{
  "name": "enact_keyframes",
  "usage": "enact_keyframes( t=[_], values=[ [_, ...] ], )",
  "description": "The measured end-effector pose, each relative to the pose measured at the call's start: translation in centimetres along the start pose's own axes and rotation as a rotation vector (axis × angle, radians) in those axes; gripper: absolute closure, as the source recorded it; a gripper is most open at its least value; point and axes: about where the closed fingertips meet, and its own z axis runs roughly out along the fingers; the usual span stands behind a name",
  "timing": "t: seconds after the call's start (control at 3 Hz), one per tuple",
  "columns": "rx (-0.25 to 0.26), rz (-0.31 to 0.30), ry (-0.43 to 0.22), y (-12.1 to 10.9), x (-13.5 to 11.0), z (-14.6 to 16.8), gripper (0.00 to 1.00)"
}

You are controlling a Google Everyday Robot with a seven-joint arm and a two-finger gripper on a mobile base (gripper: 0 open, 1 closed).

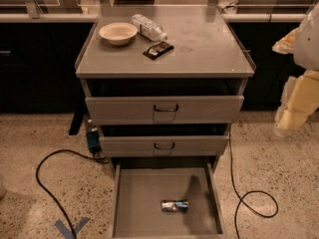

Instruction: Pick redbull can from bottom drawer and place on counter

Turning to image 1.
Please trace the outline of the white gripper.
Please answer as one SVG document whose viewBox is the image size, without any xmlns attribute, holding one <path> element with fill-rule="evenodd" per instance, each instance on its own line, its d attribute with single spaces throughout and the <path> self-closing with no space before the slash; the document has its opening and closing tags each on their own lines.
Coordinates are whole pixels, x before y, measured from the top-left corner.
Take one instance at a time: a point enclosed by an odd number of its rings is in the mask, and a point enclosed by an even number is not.
<svg viewBox="0 0 319 239">
<path fill-rule="evenodd" d="M 298 29 L 290 31 L 277 41 L 272 51 L 278 54 L 293 54 Z M 289 77 L 284 85 L 280 106 L 275 116 L 274 133 L 286 137 L 302 127 L 319 108 L 319 72 L 306 70 L 298 77 Z"/>
</svg>

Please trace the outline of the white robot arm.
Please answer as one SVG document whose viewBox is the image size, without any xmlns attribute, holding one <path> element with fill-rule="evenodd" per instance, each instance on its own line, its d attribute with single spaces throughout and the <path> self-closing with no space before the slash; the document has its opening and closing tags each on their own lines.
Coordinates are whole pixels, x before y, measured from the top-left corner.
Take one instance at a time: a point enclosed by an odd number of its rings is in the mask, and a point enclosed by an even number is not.
<svg viewBox="0 0 319 239">
<path fill-rule="evenodd" d="M 302 127 L 319 108 L 319 4 L 272 50 L 292 54 L 294 63 L 305 70 L 298 78 L 288 78 L 281 95 L 273 131 L 285 137 Z"/>
</svg>

